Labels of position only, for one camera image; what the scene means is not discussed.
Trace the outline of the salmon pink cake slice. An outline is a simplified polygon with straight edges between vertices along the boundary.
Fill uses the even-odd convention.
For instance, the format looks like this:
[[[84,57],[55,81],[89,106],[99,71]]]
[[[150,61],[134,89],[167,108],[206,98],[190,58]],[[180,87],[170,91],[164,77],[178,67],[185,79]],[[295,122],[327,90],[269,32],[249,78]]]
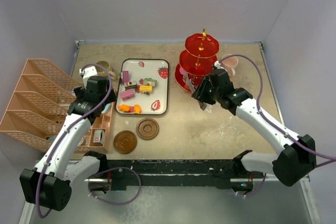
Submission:
[[[180,74],[182,75],[182,80],[185,83],[186,79],[188,78],[188,73],[185,71],[180,71]]]

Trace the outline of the green cake slice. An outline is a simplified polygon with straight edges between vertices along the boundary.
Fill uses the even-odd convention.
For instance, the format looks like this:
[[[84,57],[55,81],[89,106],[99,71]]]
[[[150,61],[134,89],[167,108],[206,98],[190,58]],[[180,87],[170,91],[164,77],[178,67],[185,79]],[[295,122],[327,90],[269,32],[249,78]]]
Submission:
[[[157,83],[157,80],[152,79],[152,78],[145,78],[143,79],[143,84],[146,86],[152,86],[155,87]]]

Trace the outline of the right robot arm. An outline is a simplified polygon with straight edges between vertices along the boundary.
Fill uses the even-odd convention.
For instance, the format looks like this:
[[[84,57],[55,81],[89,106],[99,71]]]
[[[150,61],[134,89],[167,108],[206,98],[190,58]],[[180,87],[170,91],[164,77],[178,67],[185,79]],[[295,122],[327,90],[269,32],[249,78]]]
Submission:
[[[316,145],[308,134],[300,136],[286,128],[244,88],[234,88],[227,71],[217,61],[213,70],[202,79],[192,97],[200,103],[220,106],[249,124],[273,148],[274,154],[246,151],[234,164],[234,173],[246,177],[251,172],[275,175],[284,185],[291,187],[317,165]]]

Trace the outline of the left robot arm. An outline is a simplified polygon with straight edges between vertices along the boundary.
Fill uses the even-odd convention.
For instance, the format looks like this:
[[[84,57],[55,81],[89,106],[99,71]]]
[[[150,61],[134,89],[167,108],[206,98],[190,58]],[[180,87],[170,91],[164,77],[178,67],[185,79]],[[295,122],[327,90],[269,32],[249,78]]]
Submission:
[[[77,181],[94,175],[104,177],[108,172],[104,155],[85,156],[73,168],[67,169],[80,140],[89,131],[107,104],[117,100],[111,76],[97,74],[96,63],[79,70],[83,86],[74,88],[76,99],[71,103],[63,126],[43,158],[33,169],[24,169],[19,181],[26,202],[48,210],[61,211],[71,197]]]

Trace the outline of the purple cake slice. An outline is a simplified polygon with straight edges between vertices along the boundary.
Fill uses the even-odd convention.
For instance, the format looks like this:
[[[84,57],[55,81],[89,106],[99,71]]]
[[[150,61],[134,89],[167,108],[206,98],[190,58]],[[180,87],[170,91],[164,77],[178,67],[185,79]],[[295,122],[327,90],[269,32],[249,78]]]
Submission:
[[[126,84],[129,82],[129,72],[127,70],[123,70],[120,72],[120,81],[122,84]]]

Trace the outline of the metal tongs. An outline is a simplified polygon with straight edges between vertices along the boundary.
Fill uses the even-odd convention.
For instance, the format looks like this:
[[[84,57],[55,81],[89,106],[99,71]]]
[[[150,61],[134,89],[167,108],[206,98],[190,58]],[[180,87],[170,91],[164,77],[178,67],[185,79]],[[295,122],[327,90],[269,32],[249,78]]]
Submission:
[[[194,85],[192,84],[191,80],[189,79],[189,77],[186,79],[186,85],[189,87],[189,89],[192,93],[195,92],[196,89],[195,89]],[[202,111],[204,111],[207,107],[206,103],[198,101],[198,104],[199,104],[199,107],[201,108]]]

